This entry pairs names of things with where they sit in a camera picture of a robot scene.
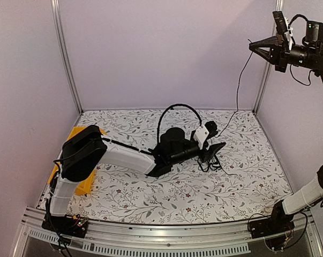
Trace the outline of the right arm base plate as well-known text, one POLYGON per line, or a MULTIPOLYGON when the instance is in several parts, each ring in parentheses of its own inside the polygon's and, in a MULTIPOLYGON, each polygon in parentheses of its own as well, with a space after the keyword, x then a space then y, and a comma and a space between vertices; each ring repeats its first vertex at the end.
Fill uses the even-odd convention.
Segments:
POLYGON ((285 218, 272 219, 262 218, 247 222, 247 229, 253 239, 267 237, 278 233, 290 231, 295 228, 293 215, 286 215, 285 218))

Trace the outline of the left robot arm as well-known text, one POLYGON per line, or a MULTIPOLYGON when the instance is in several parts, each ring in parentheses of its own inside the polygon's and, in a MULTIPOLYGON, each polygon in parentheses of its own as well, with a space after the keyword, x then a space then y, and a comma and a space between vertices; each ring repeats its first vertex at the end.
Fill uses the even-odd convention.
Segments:
POLYGON ((156 129, 155 148, 147 151, 103 137, 96 125, 90 125, 63 144, 60 158, 54 160, 57 167, 50 184, 50 197, 46 202, 46 221, 57 232, 69 228, 67 206, 77 186, 86 180, 99 163, 112 164, 139 171, 159 178, 172 170, 175 164, 197 157, 209 163, 225 143, 209 144, 218 135, 214 121, 200 122, 186 139, 185 132, 172 127, 163 134, 156 129))

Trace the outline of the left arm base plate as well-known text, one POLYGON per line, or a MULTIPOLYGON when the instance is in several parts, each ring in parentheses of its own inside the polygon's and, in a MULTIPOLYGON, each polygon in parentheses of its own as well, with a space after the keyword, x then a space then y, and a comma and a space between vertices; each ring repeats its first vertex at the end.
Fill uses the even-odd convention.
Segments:
POLYGON ((88 218, 76 216, 44 217, 42 228, 62 235, 85 238, 88 229, 88 218))

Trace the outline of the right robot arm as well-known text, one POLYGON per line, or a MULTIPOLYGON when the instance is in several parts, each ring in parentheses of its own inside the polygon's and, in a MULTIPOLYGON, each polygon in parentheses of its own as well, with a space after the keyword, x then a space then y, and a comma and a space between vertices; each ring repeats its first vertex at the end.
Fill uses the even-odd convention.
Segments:
POLYGON ((272 68, 259 114, 290 183, 266 208, 267 229, 279 233, 309 208, 323 217, 323 22, 281 11, 272 17, 272 36, 249 50, 272 68))

